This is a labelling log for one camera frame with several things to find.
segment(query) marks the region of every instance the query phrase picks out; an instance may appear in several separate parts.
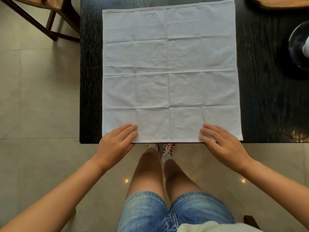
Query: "left hand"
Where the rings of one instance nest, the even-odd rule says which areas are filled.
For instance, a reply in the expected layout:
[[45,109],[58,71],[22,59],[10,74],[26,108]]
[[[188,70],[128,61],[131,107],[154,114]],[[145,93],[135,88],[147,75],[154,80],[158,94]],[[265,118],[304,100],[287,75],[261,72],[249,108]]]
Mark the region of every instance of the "left hand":
[[92,160],[102,171],[114,167],[134,147],[131,144],[137,136],[137,125],[126,124],[102,137],[97,153]]

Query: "wooden chair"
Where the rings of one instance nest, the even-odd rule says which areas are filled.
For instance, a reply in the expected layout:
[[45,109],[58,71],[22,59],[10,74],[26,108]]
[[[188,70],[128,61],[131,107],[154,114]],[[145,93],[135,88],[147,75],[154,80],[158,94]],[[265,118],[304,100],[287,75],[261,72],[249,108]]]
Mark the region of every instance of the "wooden chair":
[[41,32],[43,32],[45,35],[47,35],[53,41],[56,41],[59,37],[79,42],[79,38],[71,37],[51,30],[56,13],[58,13],[78,34],[80,34],[80,16],[73,8],[71,0],[16,0],[28,5],[51,10],[46,27],[37,22],[33,17],[31,17],[26,11],[24,11],[12,0],[1,1],[7,6],[9,6],[11,9],[13,9],[15,12],[17,12],[28,22],[30,22]]

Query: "denim shorts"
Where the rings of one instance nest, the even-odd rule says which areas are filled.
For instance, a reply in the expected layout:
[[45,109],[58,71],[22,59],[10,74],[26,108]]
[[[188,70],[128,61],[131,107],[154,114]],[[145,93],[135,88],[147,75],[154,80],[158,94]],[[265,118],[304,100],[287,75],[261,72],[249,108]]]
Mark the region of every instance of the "denim shorts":
[[168,209],[159,195],[141,191],[126,200],[117,231],[172,232],[181,224],[198,225],[208,221],[235,223],[225,204],[204,192],[183,194]]

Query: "white napkin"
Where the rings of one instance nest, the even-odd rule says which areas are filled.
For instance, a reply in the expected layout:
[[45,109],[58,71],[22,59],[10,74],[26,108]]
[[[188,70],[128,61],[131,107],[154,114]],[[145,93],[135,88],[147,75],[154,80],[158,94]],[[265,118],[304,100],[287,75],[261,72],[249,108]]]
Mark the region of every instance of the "white napkin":
[[234,0],[104,10],[102,135],[200,142],[205,122],[242,140]]

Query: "person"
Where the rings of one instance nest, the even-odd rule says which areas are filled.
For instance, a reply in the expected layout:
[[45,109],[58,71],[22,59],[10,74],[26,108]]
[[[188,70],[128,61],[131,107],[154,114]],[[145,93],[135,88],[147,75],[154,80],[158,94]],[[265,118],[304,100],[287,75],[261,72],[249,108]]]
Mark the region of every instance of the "person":
[[[240,141],[223,128],[204,124],[200,132],[199,139],[222,164],[255,184],[309,229],[308,188],[253,160]],[[131,142],[137,135],[137,125],[132,124],[106,134],[90,160],[1,232],[61,231],[91,187],[133,148]],[[186,176],[172,158],[174,146],[165,144],[161,157],[170,209],[164,203],[158,147],[149,144],[129,186],[118,231],[258,231],[235,224],[223,202],[204,193]]]

